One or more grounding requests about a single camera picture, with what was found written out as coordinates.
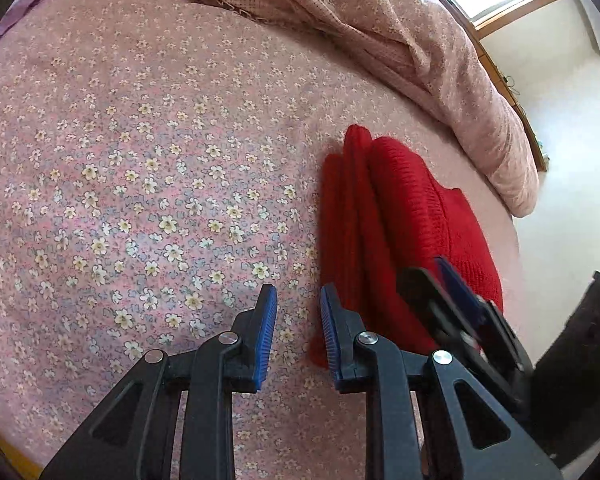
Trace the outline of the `red knitted sweater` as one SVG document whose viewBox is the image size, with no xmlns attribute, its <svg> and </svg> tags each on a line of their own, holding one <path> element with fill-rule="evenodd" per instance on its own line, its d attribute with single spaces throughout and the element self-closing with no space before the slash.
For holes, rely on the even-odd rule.
<svg viewBox="0 0 600 480">
<path fill-rule="evenodd" d="M 400 349 L 428 354 L 437 344 L 400 297 L 402 269 L 440 273 L 443 257 L 469 287 L 498 307 L 500 276 L 471 206 L 459 188 L 441 185 L 422 158 L 388 136 L 347 128 L 343 149 L 322 167 L 321 282 L 342 306 Z"/>
</svg>

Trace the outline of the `long wooden low cabinet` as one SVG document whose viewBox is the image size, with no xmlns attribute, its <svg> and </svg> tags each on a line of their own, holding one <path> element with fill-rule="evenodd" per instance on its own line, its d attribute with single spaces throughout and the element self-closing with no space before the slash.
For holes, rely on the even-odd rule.
<svg viewBox="0 0 600 480">
<path fill-rule="evenodd" d="M 486 52 L 486 49 L 482 46 L 482 44 L 480 44 L 479 41 L 475 41 L 474 45 L 478 53 L 478 59 L 483 68 L 489 74 L 492 84 L 494 84 L 495 88 L 498 89 L 498 92 L 504 96 L 504 99 L 506 99 L 508 104 L 513 107 L 513 110 L 518 115 L 522 125 L 524 126 L 524 132 L 526 133 L 530 150 L 532 151 L 536 170 L 539 172 L 547 172 L 548 159 L 542 152 L 541 143 L 538 141 L 538 138 L 531 127 L 526 112 L 516 99 L 513 86 L 507 82 L 506 77 L 496 67 L 489 53 Z"/>
</svg>

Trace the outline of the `rolled pink floral duvet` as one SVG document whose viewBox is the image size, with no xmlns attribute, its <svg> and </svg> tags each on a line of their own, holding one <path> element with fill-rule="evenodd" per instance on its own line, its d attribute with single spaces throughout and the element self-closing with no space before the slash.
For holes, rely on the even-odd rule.
<svg viewBox="0 0 600 480">
<path fill-rule="evenodd" d="M 306 233 L 352 124 L 422 156 L 492 238 L 538 203 L 524 126 L 438 0 L 52 0 L 26 27 L 50 32 L 42 84 L 0 99 L 0 131 L 38 132 L 23 195 L 58 219 Z"/>
</svg>

